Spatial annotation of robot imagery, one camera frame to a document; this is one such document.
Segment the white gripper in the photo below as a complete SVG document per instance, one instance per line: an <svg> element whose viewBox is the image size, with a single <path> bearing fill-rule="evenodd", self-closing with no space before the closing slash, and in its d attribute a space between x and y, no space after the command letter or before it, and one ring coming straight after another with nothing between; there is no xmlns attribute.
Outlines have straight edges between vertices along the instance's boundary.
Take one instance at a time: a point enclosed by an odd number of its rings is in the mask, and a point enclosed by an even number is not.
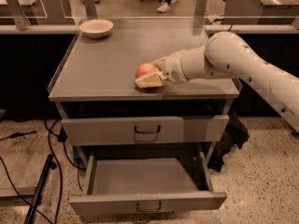
<svg viewBox="0 0 299 224"><path fill-rule="evenodd" d="M166 58L162 57L152 61L159 69L162 69L164 75L160 71L148 73L135 80L136 86L140 89L162 87L166 79L174 84L186 83L188 79L182 69L183 53L183 50L177 51Z"/></svg>

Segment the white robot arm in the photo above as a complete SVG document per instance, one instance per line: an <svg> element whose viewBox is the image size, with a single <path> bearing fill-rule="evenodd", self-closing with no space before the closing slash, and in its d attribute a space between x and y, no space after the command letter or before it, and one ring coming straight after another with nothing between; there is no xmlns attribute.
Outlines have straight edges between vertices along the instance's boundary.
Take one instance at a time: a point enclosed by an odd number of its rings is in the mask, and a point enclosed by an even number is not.
<svg viewBox="0 0 299 224"><path fill-rule="evenodd" d="M218 32L204 46L174 52L150 65L135 74L140 89L162 87L166 81L179 84L234 76L299 132L299 78L262 59L239 35Z"/></svg>

